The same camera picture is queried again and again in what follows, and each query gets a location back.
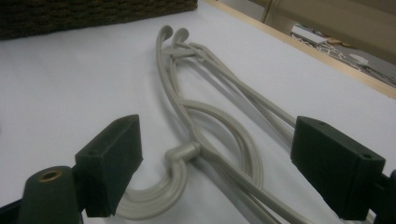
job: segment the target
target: brown woven basket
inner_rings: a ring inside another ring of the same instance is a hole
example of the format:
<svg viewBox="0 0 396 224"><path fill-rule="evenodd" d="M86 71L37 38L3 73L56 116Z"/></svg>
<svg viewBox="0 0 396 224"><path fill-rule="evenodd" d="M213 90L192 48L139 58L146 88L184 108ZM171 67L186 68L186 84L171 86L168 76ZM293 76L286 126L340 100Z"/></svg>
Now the brown woven basket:
<svg viewBox="0 0 396 224"><path fill-rule="evenodd" d="M0 39L108 25L197 8L197 0L0 0Z"/></svg>

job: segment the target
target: table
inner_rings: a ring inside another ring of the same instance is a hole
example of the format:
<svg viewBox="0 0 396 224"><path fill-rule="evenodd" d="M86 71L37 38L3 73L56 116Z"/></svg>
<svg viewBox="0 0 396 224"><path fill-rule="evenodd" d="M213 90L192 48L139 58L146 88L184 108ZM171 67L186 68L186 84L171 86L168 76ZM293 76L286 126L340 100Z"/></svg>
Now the table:
<svg viewBox="0 0 396 224"><path fill-rule="evenodd" d="M384 174L389 175L396 167L394 91L269 27L227 12L219 3L199 1L193 12L0 42L0 204L19 199L25 180L35 172L73 166L74 155L108 123L130 114L140 116L144 157L131 187L144 189L160 180L164 152L188 141L156 66L155 39L165 24L189 29L190 41L209 47L250 87L294 117L328 122L382 155L387 159ZM341 223L252 107L231 102L238 95L225 91L205 70L183 64L179 69L187 97L228 111L252 134L269 191L315 223ZM210 120L202 116L197 119L217 134L213 141L237 163L230 135L218 124L207 125ZM225 144L216 142L219 136ZM188 172L177 204L138 223L248 222L213 184L216 176L203 161L189 163ZM111 217L85 218L85 223L137 222Z"/></svg>

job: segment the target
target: white table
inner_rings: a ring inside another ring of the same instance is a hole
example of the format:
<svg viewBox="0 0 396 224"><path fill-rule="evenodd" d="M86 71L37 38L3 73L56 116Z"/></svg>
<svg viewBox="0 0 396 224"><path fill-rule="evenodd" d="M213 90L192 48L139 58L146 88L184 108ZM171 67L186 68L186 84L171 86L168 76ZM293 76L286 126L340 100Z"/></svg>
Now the white table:
<svg viewBox="0 0 396 224"><path fill-rule="evenodd" d="M209 47L294 117L328 122L385 157L384 174L396 168L395 100L199 1L193 12L0 42L0 205L19 199L30 175L73 166L74 155L107 124L130 114L140 115L144 156L132 187L144 189L160 180L164 152L188 141L156 66L155 39L165 24L189 29L190 41ZM186 96L230 112L250 131L261 149L268 190L315 223L341 223L252 107L230 102L238 96L224 96L223 86L212 85L218 82L200 69L181 65L180 74ZM227 139L222 151L237 162L231 137L218 124L209 126ZM190 162L188 172L183 196L158 217L139 222L85 218L85 223L248 222L207 177L213 173L203 161Z"/></svg>

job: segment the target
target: white tabletop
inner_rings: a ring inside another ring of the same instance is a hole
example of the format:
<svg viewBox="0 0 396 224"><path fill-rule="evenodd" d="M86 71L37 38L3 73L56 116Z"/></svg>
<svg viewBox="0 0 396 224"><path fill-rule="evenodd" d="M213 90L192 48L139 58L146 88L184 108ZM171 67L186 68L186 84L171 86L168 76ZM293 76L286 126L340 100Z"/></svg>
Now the white tabletop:
<svg viewBox="0 0 396 224"><path fill-rule="evenodd" d="M187 28L190 41L209 47L240 79L294 117L321 119L382 155L387 159L384 174L395 169L395 100L198 3L193 12L0 42L0 206L19 199L35 172L73 166L74 155L107 124L130 114L140 116L144 157L131 187L144 189L160 180L164 152L188 142L156 65L155 40L165 24ZM261 150L264 186L270 192L315 223L341 223L253 107L237 101L238 95L200 67L181 64L180 82L187 97L218 106L245 125ZM197 119L211 127L209 133L226 139L225 146L213 141L237 162L228 133ZM190 162L188 185L177 204L138 223L248 223L206 175L216 179L206 166ZM85 218L85 223L137 221L111 217Z"/></svg>

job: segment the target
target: basket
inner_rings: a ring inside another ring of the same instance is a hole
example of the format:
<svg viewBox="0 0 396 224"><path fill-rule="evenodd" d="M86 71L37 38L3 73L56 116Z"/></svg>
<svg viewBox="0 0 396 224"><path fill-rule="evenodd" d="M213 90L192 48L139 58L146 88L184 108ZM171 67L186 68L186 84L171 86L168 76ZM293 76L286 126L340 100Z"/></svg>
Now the basket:
<svg viewBox="0 0 396 224"><path fill-rule="evenodd" d="M197 0L0 0L0 39L109 25L197 8Z"/></svg>

